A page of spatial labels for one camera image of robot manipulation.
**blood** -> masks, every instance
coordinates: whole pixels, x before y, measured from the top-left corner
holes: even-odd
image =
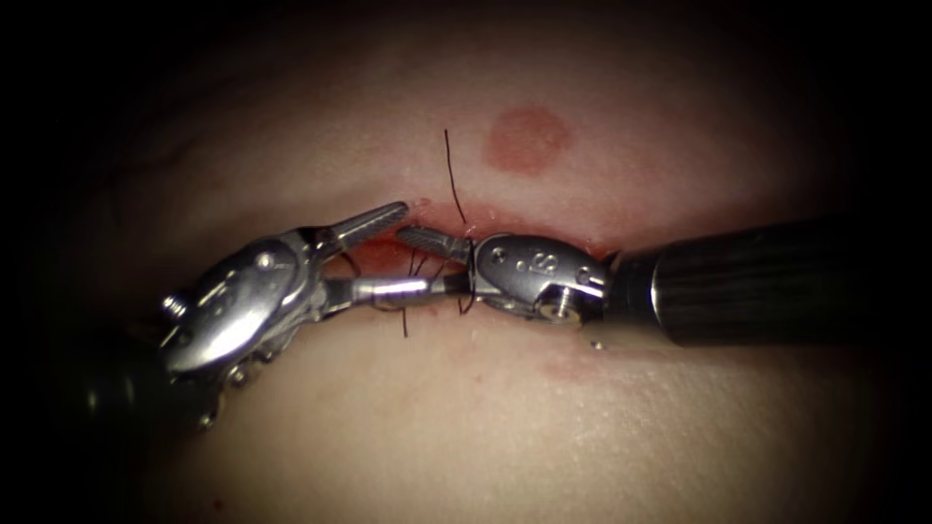
[[[573,145],[569,126],[546,108],[530,106],[498,115],[483,160],[499,171],[537,177]]]
[[[421,225],[439,229],[445,233],[469,237],[477,242],[493,233],[514,233],[517,235],[540,235],[562,240],[583,249],[596,259],[608,253],[606,246],[594,246],[588,240],[574,239],[560,233],[555,228],[529,223],[514,213],[470,203],[465,207],[469,223],[464,224],[453,202],[434,202],[426,198],[409,202],[411,211],[399,225],[386,231],[377,238],[349,252],[349,256],[358,265],[363,275],[400,276],[408,273],[411,264],[412,249],[395,239],[395,231],[406,225]],[[417,257],[415,267],[421,255]],[[422,276],[432,275],[441,264],[438,257],[429,260],[420,271]],[[328,268],[329,275],[346,276],[350,274],[349,264],[333,262]]]

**pivot screw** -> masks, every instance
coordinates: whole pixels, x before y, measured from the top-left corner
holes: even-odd
[[[508,258],[508,251],[506,251],[503,247],[496,247],[495,249],[492,250],[492,262],[493,263],[501,264],[505,262],[507,258]]]
[[[275,256],[267,251],[255,255],[255,267],[260,271],[268,271],[275,265]]]

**black suture thread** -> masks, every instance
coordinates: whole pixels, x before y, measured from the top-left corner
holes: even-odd
[[[408,276],[410,277],[415,270],[415,256],[417,256],[417,249],[413,248],[411,250],[411,261],[408,262]],[[405,333],[405,338],[408,338],[408,308],[401,309],[401,329]]]
[[[347,261],[349,268],[352,269],[352,277],[359,278],[362,277],[362,270],[359,269],[359,265],[356,264],[356,261],[352,259],[349,253],[340,253],[340,258]]]
[[[476,244],[473,242],[473,239],[467,237],[469,241],[469,263],[466,265],[466,271],[471,275],[475,274],[476,271]],[[463,300],[456,299],[456,305],[459,306],[459,314],[466,314],[473,308],[473,305],[476,304],[476,279],[469,279],[469,304],[466,305],[466,308],[463,308]]]
[[[459,211],[459,217],[466,222],[466,215],[463,214],[463,207],[459,205],[459,196],[456,195],[456,183],[453,182],[453,168],[449,163],[449,133],[444,129],[444,142],[447,144],[447,171],[449,172],[449,188],[453,191],[453,202],[456,203],[456,210]]]
[[[417,263],[417,269],[415,269],[415,272],[410,274],[409,277],[416,277],[420,273],[420,268],[424,267],[424,262],[427,262],[428,256],[430,255],[424,255],[424,257],[420,259],[420,262]]]

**circular red spot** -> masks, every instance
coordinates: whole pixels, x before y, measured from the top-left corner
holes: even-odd
[[[553,165],[572,143],[567,125],[550,111],[536,106],[513,109],[495,120],[484,159],[497,170],[535,176]]]

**skin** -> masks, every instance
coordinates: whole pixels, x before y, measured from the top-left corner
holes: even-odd
[[[455,223],[444,129],[467,215],[595,250],[846,203],[837,151],[810,140],[834,122],[754,51],[625,12],[522,13],[298,13],[194,52],[117,126],[133,139],[84,166],[108,183],[64,235],[58,321],[131,318],[259,236],[393,200]],[[302,329],[215,429],[122,484],[127,505],[176,522],[832,522],[882,436],[882,373],[843,348],[632,336],[600,353],[455,303],[408,327],[357,310]]]

